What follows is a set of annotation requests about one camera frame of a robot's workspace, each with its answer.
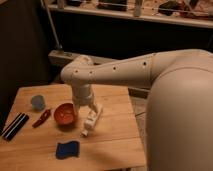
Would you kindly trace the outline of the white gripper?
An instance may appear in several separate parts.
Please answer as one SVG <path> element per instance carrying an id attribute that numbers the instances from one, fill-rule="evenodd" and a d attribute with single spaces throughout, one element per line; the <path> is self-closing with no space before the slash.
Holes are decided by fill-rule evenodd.
<path id="1" fill-rule="evenodd" d="M 88 134 L 94 130 L 102 112 L 102 105 L 97 103 L 94 95 L 89 95 L 87 97 L 72 97 L 73 100 L 73 110 L 75 121 L 79 118 L 80 108 L 83 106 L 88 106 L 90 108 L 90 112 L 87 118 L 84 121 L 84 129 L 81 131 L 81 135 L 83 137 L 87 137 Z"/>

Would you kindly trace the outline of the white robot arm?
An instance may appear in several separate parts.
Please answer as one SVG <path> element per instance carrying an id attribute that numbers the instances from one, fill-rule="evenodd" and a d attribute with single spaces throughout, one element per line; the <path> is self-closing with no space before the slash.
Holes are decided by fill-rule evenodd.
<path id="1" fill-rule="evenodd" d="M 213 171 L 213 52 L 165 51 L 95 65 L 81 55 L 61 71 L 76 105 L 92 105 L 93 84 L 149 90 L 149 171 Z"/>

